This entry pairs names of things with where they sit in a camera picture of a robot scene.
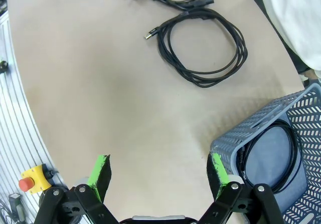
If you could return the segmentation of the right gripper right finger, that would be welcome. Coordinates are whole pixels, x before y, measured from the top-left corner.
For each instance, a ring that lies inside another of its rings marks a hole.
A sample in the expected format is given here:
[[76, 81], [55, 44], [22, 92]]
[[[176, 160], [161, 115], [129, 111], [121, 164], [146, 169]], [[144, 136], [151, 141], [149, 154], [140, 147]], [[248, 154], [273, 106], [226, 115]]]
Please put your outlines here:
[[198, 223], [227, 223], [233, 213], [243, 214], [248, 223], [284, 223], [270, 186], [231, 181], [217, 153], [208, 155], [207, 176], [214, 202]]

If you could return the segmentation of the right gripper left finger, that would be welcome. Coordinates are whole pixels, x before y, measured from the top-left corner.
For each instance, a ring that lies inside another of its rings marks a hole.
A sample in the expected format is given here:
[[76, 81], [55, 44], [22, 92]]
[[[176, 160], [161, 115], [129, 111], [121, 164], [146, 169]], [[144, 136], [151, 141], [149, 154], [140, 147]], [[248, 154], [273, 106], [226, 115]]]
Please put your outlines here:
[[91, 223], [118, 223], [103, 203], [110, 180], [110, 156], [100, 155], [86, 183], [46, 190], [34, 223], [79, 223], [83, 216]]

